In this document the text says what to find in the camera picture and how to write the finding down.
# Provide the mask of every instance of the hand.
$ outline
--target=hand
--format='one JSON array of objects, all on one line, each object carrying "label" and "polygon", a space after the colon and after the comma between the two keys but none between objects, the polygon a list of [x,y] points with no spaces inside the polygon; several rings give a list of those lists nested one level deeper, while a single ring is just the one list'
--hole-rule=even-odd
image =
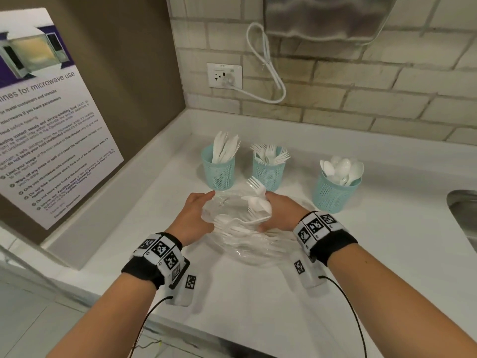
[{"label": "hand", "polygon": [[298,222],[309,213],[305,207],[287,196],[277,195],[273,192],[267,192],[265,196],[271,204],[271,218],[259,226],[259,232],[265,232],[272,228],[293,231]]},{"label": "hand", "polygon": [[215,191],[191,193],[182,211],[164,232],[175,236],[184,247],[200,240],[206,233],[212,232],[214,224],[202,220],[202,208],[214,196]]}]

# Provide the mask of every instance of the paper towel dispenser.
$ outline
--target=paper towel dispenser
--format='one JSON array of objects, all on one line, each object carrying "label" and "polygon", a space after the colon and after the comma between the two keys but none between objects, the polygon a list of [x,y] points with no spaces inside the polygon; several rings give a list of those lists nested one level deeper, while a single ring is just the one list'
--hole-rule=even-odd
[{"label": "paper towel dispenser", "polygon": [[396,0],[264,0],[267,35],[367,44],[383,28]]}]

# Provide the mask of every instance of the microwave image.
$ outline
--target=microwave image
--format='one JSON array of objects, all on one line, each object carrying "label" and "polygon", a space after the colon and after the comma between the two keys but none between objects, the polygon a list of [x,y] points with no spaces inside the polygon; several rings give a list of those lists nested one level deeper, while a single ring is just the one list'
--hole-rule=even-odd
[{"label": "microwave image", "polygon": [[68,61],[68,56],[54,32],[2,40],[0,57],[18,79],[34,71]]}]

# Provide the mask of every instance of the clear plastic bag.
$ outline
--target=clear plastic bag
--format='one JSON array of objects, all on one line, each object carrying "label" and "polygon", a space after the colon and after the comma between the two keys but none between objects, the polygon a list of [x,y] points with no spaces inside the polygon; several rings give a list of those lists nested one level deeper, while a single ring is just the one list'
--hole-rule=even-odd
[{"label": "clear plastic bag", "polygon": [[260,211],[261,221],[251,222],[254,218],[248,210],[247,197],[252,196],[257,195],[243,190],[218,192],[205,204],[202,218],[216,226],[209,239],[232,257],[248,265],[273,265],[300,246],[291,232],[257,232],[259,224],[271,215]]}]

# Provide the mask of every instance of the gray floor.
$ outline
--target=gray floor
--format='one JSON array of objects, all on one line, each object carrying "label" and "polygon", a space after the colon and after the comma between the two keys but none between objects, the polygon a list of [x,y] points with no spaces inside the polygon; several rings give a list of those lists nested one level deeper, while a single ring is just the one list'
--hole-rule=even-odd
[{"label": "gray floor", "polygon": [[[84,309],[67,305],[0,282],[0,358],[44,358],[84,315]],[[133,358],[197,358],[156,342],[142,336],[141,347],[152,344],[136,348]]]}]

